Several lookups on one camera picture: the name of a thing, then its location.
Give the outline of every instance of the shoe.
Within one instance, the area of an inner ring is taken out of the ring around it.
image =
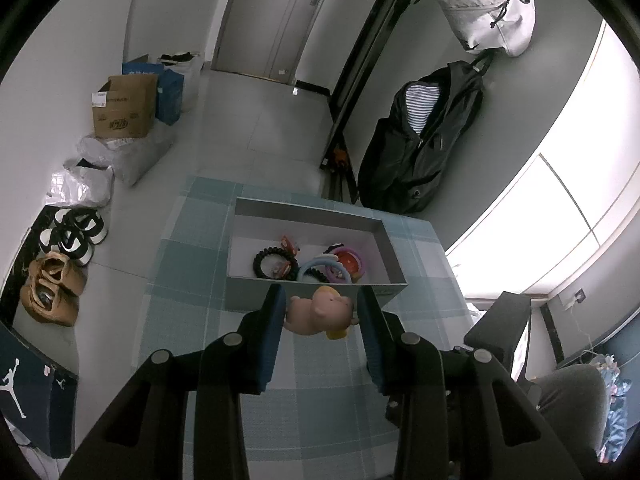
[[[44,229],[40,233],[40,248],[45,254],[51,251],[62,253],[81,267],[88,264],[94,255],[94,247],[82,231],[70,222],[65,226]]]
[[[20,302],[33,319],[40,323],[73,326],[78,308],[67,293],[44,278],[31,280],[20,289]]]
[[[33,260],[29,264],[29,276],[32,281],[44,278],[75,296],[80,296],[86,285],[86,277],[76,264],[65,254],[54,251],[47,253],[44,258]]]
[[[103,241],[109,233],[104,225],[104,220],[97,210],[89,207],[77,209],[59,209],[53,219],[55,225],[62,227],[66,224],[75,225],[89,241],[97,245]]]

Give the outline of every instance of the striped lining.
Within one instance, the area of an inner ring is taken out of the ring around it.
[[[406,89],[404,98],[406,101],[407,120],[415,133],[420,135],[427,123],[429,115],[440,97],[440,87],[411,85]]]

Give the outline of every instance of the pink pig toy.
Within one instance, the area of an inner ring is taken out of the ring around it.
[[[341,339],[355,324],[358,319],[353,317],[353,301],[333,287],[323,285],[316,289],[311,300],[292,296],[284,328],[299,335],[326,332],[329,339]]]

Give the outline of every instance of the black and white shoe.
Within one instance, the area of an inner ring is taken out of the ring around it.
[[[58,227],[69,224],[77,227],[94,245],[103,241],[109,233],[100,213],[89,207],[59,209],[54,217],[54,223]]]
[[[45,254],[49,251],[66,254],[81,267],[88,264],[94,255],[94,247],[82,231],[71,225],[44,229],[40,233],[40,248]]]

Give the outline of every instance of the gray door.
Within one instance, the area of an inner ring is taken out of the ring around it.
[[[292,82],[322,0],[230,0],[212,68]]]

